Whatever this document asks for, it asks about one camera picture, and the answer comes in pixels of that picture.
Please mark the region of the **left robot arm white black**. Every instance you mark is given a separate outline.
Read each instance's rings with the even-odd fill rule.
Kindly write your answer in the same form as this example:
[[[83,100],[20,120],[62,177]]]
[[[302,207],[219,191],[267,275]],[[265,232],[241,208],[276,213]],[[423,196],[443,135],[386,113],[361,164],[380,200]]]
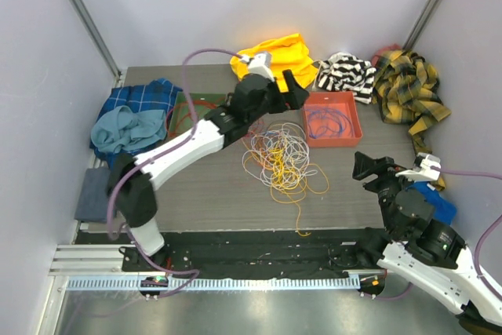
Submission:
[[[282,74],[285,92],[280,91],[274,78],[247,74],[234,92],[194,128],[149,152],[117,157],[107,184],[111,211],[119,211],[124,217],[133,241],[141,249],[140,262],[149,271],[161,270],[167,261],[166,242],[155,219],[155,192],[189,165],[242,139],[261,117],[301,109],[309,92],[290,70]]]

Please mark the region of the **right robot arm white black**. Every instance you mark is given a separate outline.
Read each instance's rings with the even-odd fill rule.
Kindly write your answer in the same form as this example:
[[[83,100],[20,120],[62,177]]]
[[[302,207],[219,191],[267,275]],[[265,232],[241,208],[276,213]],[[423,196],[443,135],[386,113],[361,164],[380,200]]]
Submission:
[[[384,226],[367,228],[354,249],[363,268],[377,265],[422,289],[454,314],[471,333],[501,332],[501,286],[471,249],[415,187],[443,173],[434,155],[419,153],[407,169],[393,158],[355,152],[352,177],[376,194]]]

